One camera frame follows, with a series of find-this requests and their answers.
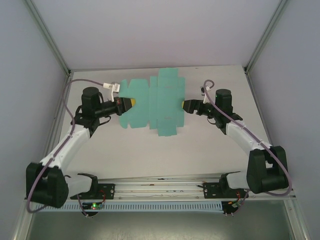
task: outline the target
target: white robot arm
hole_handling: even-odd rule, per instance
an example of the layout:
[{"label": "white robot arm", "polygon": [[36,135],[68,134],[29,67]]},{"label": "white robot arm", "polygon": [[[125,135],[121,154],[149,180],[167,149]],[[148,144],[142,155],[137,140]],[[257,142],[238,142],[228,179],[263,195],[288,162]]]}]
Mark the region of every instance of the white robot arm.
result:
[{"label": "white robot arm", "polygon": [[[201,92],[204,94],[209,90],[210,88],[206,86],[206,91],[202,88]],[[247,171],[221,175],[219,186],[222,194],[235,189],[246,189],[259,194],[287,188],[289,182],[282,169],[284,167],[288,171],[285,150],[281,146],[272,146],[256,138],[248,131],[243,119],[233,112],[230,90],[218,89],[215,92],[215,107],[208,100],[207,95],[204,100],[185,100],[182,107],[189,114],[196,111],[199,116],[204,115],[208,119],[214,119],[216,127],[232,138],[248,155]],[[275,155],[282,167],[269,152]]]},{"label": "white robot arm", "polygon": [[[26,168],[26,194],[28,198],[31,196],[31,201],[60,208],[68,198],[77,194],[96,194],[96,176],[79,173],[65,177],[66,170],[78,150],[100,125],[109,122],[112,114],[120,116],[135,104],[134,99],[113,97],[113,93],[119,92],[118,83],[105,83],[103,86],[111,89],[112,100],[103,102],[96,87],[85,88],[81,96],[82,105],[78,107],[65,137],[40,163],[32,162]],[[108,121],[100,123],[100,118],[108,117]]]}]

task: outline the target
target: white wall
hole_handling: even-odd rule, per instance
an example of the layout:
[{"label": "white wall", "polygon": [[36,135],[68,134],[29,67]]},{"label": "white wall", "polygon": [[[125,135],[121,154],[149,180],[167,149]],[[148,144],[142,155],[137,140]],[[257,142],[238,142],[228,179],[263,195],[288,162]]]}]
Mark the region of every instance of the white wall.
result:
[{"label": "white wall", "polygon": [[320,239],[320,1],[292,0],[251,74],[312,239]]},{"label": "white wall", "polygon": [[0,2],[0,239],[12,237],[26,167],[41,159],[65,74],[21,0]]},{"label": "white wall", "polygon": [[245,66],[280,0],[33,0],[71,69]]}]

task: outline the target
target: white cable connector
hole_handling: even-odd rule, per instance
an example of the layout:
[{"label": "white cable connector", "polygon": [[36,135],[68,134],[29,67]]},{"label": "white cable connector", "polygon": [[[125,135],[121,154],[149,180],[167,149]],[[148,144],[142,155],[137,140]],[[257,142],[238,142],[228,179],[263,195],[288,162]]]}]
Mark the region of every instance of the white cable connector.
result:
[{"label": "white cable connector", "polygon": [[117,82],[112,82],[112,83],[103,83],[103,87],[105,89],[110,89],[111,90],[111,101],[114,102],[114,93],[118,94],[120,91],[120,84]]},{"label": "white cable connector", "polygon": [[[207,92],[209,92],[209,91],[211,90],[211,88],[210,88],[209,86],[206,86],[205,89],[206,89]],[[203,91],[203,92],[201,91],[201,94],[204,96],[203,103],[204,103],[204,104],[210,103],[210,101],[209,101],[207,95],[205,94],[205,92],[204,92],[204,91]]]}]

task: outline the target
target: black wire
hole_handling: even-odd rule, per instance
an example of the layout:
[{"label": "black wire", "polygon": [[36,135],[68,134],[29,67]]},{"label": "black wire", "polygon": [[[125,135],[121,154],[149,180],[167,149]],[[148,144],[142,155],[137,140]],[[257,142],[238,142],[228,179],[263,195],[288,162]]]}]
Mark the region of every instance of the black wire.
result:
[{"label": "black wire", "polygon": [[75,115],[78,115],[81,109],[82,109],[82,105],[78,106],[78,108],[75,111]]},{"label": "black wire", "polygon": [[208,117],[206,117],[206,120],[207,120],[207,121],[208,121],[208,123],[210,123],[211,125],[216,125],[216,123],[215,123],[215,122],[210,122]]},{"label": "black wire", "polygon": [[108,122],[110,122],[111,116],[106,116],[106,118],[109,118],[109,119],[107,121],[104,121],[104,122],[100,123],[99,126],[107,124]]},{"label": "black wire", "polygon": [[101,93],[101,92],[99,92],[99,96],[100,96],[101,101],[102,101],[102,103],[103,103],[103,102],[104,102],[104,96],[102,96],[102,93]]}]

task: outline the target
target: white table surface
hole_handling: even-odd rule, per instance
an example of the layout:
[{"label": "white table surface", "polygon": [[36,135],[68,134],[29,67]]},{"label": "white table surface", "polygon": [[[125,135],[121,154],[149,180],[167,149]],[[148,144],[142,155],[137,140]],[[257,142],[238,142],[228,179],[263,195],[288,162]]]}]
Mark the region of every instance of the white table surface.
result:
[{"label": "white table surface", "polygon": [[[120,82],[123,79],[158,75],[158,68],[80,71],[73,79],[90,79],[100,83]],[[200,86],[211,79],[215,88],[232,92],[233,111],[243,117],[247,127],[267,141],[258,109],[249,84],[240,65],[180,67],[179,76],[185,77],[185,99],[203,99]],[[75,113],[81,105],[82,90],[93,86],[87,82],[71,85],[68,107]],[[96,85],[104,99],[108,90]],[[100,126],[91,139],[79,150],[68,167],[68,174],[89,173],[106,178],[133,178],[156,176],[179,176],[193,174],[225,173],[245,170],[248,156],[242,149],[224,135],[216,126],[210,125],[205,116],[184,114],[184,127],[178,127],[178,134],[159,137],[157,130],[144,128],[122,128],[118,116]],[[70,116],[63,120],[61,137],[70,127]]]}]

